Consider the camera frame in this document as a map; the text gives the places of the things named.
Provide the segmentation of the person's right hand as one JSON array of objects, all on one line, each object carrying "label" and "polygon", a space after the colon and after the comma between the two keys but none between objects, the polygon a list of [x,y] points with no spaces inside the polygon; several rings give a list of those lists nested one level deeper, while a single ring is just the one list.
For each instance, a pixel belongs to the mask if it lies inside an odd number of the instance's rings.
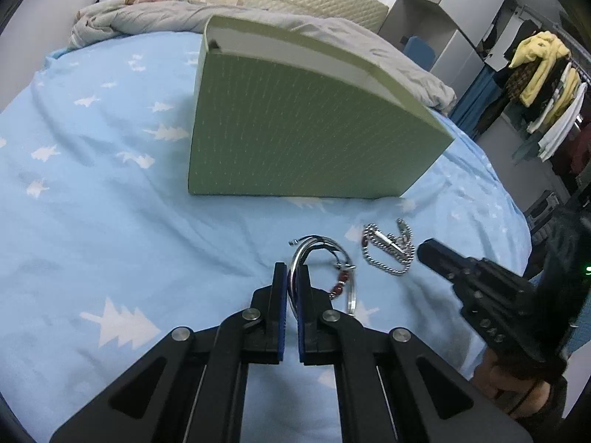
[{"label": "person's right hand", "polygon": [[490,348],[485,350],[471,383],[513,419],[539,415],[562,417],[567,396],[564,378],[555,383],[518,378]]}]

